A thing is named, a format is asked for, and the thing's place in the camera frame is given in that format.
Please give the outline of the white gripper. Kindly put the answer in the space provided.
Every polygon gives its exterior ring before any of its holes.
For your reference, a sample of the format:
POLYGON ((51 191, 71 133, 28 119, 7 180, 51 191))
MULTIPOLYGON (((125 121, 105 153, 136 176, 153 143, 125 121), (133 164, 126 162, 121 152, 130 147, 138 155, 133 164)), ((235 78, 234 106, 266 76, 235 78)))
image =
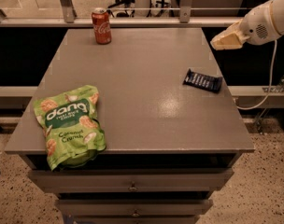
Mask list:
POLYGON ((272 1, 269 1, 255 7, 242 20, 216 35, 210 44, 215 50, 241 49, 246 41, 251 45, 262 45, 278 38, 280 33, 274 25, 272 1))

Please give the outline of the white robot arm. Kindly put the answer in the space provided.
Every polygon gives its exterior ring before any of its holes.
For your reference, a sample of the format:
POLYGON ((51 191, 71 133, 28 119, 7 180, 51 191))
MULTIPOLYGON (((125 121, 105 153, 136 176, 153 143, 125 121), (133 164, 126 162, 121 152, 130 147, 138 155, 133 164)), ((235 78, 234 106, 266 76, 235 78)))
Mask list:
POLYGON ((269 0, 210 41, 215 50, 241 49, 244 43, 263 45, 284 35, 284 0, 269 0))

